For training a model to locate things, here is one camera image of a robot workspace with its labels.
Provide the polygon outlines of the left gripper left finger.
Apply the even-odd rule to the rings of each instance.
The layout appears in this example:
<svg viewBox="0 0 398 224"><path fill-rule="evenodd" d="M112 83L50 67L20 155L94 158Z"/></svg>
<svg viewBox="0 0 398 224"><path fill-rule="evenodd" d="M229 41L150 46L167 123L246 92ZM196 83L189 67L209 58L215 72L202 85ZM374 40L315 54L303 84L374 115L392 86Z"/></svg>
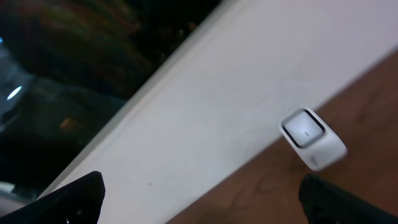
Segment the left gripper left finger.
<svg viewBox="0 0 398 224"><path fill-rule="evenodd" d="M98 171L1 217L1 224L97 224L105 196Z"/></svg>

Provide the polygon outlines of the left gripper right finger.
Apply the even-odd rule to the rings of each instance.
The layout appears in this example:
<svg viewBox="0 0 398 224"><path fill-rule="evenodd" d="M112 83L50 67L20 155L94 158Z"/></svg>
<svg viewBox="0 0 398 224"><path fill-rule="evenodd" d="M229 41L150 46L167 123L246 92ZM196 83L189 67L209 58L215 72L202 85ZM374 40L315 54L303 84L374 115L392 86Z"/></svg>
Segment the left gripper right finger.
<svg viewBox="0 0 398 224"><path fill-rule="evenodd" d="M339 188L315 174L300 183L298 199L311 224L388 224L397 217Z"/></svg>

